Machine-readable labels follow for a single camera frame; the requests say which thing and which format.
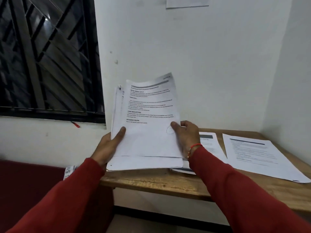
wooden desk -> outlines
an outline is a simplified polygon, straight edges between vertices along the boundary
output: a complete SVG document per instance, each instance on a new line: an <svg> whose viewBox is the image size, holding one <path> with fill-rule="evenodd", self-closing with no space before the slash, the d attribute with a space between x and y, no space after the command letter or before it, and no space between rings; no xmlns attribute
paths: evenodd
<svg viewBox="0 0 311 233"><path fill-rule="evenodd" d="M215 132L220 146L225 152L222 133L267 140L258 132L200 129L202 132ZM274 145L308 178L311 178L311 167L287 152L279 145ZM276 199L284 202L293 210L311 212L311 183L301 184L288 180L264 176L238 170L247 175ZM101 184L157 194L166 194L196 200L213 201L204 183L195 175L176 173L169 169L129 170L107 172Z"/></svg>

red thread bracelet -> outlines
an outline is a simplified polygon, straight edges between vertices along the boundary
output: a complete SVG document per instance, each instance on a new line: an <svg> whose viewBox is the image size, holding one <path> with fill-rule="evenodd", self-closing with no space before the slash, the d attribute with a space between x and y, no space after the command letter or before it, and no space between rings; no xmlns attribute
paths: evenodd
<svg viewBox="0 0 311 233"><path fill-rule="evenodd" d="M190 147L190 149L189 149L189 152L188 152L188 158L190 157L191 149L192 149L193 147L197 146L197 145L203 146L201 143L197 143L197 144L192 145L192 146Z"/></svg>

red cushion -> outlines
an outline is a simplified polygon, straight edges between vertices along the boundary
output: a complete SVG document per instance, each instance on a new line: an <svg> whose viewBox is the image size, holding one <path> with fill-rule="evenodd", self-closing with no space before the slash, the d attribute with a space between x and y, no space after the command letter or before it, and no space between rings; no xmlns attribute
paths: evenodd
<svg viewBox="0 0 311 233"><path fill-rule="evenodd" d="M64 168L0 161L0 233L12 228L63 180Z"/></svg>

window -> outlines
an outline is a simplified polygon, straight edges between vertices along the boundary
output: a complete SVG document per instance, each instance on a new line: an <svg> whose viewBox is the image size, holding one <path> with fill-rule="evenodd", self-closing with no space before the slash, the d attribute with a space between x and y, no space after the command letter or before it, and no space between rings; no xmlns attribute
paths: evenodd
<svg viewBox="0 0 311 233"><path fill-rule="evenodd" d="M0 115L105 123L94 0L1 0Z"/></svg>

red sweater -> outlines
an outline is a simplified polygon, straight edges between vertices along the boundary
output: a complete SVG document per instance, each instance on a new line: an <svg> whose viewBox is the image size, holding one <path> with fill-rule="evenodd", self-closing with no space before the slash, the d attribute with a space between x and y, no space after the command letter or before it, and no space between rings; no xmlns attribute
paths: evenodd
<svg viewBox="0 0 311 233"><path fill-rule="evenodd" d="M311 232L311 225L203 147L189 160L234 232ZM7 233L71 233L104 172L91 158L59 182Z"/></svg>

